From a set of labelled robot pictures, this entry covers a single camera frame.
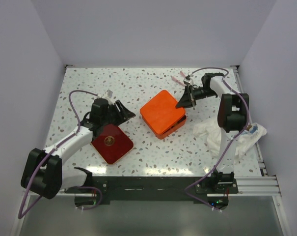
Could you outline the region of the white crumpled plastic bag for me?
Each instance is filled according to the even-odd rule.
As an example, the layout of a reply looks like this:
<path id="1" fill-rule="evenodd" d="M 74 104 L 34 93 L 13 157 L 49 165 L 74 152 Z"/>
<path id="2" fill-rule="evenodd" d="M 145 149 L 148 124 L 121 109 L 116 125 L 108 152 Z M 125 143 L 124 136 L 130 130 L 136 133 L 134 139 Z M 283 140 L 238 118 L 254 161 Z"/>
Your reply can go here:
<path id="1" fill-rule="evenodd" d="M 247 129 L 237 138 L 235 162 L 242 159 L 261 137 L 267 134 L 267 130 L 258 123 L 249 124 Z M 216 118 L 206 119 L 193 128 L 194 137 L 206 137 L 206 146 L 214 158 L 219 157 L 221 142 L 221 129 Z"/>

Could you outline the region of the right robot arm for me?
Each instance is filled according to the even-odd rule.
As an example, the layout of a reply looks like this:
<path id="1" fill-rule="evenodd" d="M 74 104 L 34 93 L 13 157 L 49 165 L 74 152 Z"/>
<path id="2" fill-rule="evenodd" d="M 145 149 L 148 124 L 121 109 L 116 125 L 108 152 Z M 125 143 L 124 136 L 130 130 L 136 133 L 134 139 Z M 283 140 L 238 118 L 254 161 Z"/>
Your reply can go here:
<path id="1" fill-rule="evenodd" d="M 201 179 L 187 189 L 202 182 L 208 184 L 215 193 L 221 193 L 227 184 L 234 181 L 234 159 L 238 137 L 249 123 L 249 96 L 239 93 L 226 82 L 227 73 L 205 73 L 201 78 L 202 86 L 192 81 L 193 74 L 184 78 L 185 90 L 176 108 L 192 108 L 196 101 L 208 97 L 220 98 L 217 124 L 221 131 L 219 159 L 214 167 Z"/>

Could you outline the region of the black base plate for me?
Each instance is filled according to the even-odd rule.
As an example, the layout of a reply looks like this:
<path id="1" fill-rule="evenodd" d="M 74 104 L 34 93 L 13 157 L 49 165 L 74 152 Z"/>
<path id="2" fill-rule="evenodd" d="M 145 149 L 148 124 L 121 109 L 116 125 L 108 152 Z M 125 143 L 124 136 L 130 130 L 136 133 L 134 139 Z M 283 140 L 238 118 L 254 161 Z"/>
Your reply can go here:
<path id="1" fill-rule="evenodd" d="M 68 188 L 75 205 L 108 205 L 112 201 L 193 201 L 224 209 L 229 194 L 239 192 L 231 174 L 210 177 L 92 177 L 88 184 Z"/>

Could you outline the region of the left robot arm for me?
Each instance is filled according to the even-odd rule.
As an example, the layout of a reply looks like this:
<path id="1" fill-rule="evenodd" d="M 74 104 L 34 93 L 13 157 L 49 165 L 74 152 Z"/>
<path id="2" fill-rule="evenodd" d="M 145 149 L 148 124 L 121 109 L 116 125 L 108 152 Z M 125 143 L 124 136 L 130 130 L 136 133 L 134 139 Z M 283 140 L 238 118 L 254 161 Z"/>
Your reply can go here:
<path id="1" fill-rule="evenodd" d="M 74 173 L 66 174 L 63 164 L 83 146 L 94 141 L 105 126 L 119 126 L 134 117 L 135 114 L 119 100 L 111 104 L 104 98 L 95 99 L 77 129 L 57 144 L 30 151 L 21 187 L 46 199 L 52 199 L 62 189 L 74 187 L 82 193 L 89 192 L 93 187 L 92 173 L 76 167 Z"/>

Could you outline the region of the orange compartment cookie box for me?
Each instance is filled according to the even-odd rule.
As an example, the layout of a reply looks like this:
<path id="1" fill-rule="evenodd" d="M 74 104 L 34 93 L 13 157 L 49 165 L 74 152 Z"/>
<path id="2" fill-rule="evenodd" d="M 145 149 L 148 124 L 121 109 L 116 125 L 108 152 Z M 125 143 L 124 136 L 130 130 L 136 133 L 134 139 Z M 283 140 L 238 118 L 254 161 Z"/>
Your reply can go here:
<path id="1" fill-rule="evenodd" d="M 186 123 L 187 116 L 184 115 L 180 119 L 178 119 L 175 123 L 171 123 L 170 121 L 166 120 L 159 120 L 159 121 L 148 121 L 147 119 L 143 118 L 145 123 L 148 127 L 153 131 L 155 136 L 158 139 L 164 139 L 165 137 L 169 136 L 171 133 L 178 130 Z"/>

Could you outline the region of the red cookie tray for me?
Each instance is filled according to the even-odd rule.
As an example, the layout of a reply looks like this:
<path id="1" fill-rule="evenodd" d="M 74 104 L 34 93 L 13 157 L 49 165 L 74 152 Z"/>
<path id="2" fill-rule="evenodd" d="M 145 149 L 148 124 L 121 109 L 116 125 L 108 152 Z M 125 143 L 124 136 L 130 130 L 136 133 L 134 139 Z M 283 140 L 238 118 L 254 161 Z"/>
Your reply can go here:
<path id="1" fill-rule="evenodd" d="M 107 164 L 114 164 L 134 147 L 133 141 L 118 127 L 109 124 L 102 133 L 91 142 Z"/>

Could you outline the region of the orange box lid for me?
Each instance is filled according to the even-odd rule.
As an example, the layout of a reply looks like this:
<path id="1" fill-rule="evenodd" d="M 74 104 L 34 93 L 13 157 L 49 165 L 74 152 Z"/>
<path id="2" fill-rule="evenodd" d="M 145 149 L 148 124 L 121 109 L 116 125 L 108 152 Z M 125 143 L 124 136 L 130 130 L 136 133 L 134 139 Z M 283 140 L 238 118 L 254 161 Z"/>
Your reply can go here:
<path id="1" fill-rule="evenodd" d="M 142 118 L 148 121 L 166 120 L 175 123 L 186 115 L 184 108 L 176 108 L 177 100 L 166 90 L 160 91 L 141 109 Z"/>

